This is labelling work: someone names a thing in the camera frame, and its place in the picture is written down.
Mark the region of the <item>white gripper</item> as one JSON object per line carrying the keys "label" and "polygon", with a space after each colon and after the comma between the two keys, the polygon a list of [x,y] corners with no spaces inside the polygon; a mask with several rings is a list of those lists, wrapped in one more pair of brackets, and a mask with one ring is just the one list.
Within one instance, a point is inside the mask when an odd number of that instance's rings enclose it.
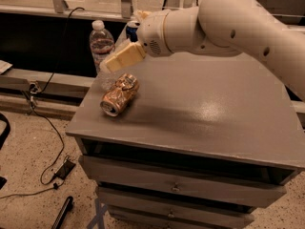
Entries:
{"label": "white gripper", "polygon": [[140,23],[136,31],[139,42],[132,42],[130,39],[123,41],[99,64],[99,70],[114,73],[141,62],[146,53],[153,57],[171,55],[164,33],[165,19],[169,12],[170,10],[136,10],[133,15]]}

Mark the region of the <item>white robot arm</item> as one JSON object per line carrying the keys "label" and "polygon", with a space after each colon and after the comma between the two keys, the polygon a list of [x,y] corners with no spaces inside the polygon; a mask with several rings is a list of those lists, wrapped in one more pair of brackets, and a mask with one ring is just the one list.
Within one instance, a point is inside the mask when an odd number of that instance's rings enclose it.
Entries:
{"label": "white robot arm", "polygon": [[99,65],[113,73],[146,55],[175,52],[235,56],[242,52],[305,100],[305,34],[278,21],[256,0],[202,0],[197,7],[138,13],[137,40],[125,40]]}

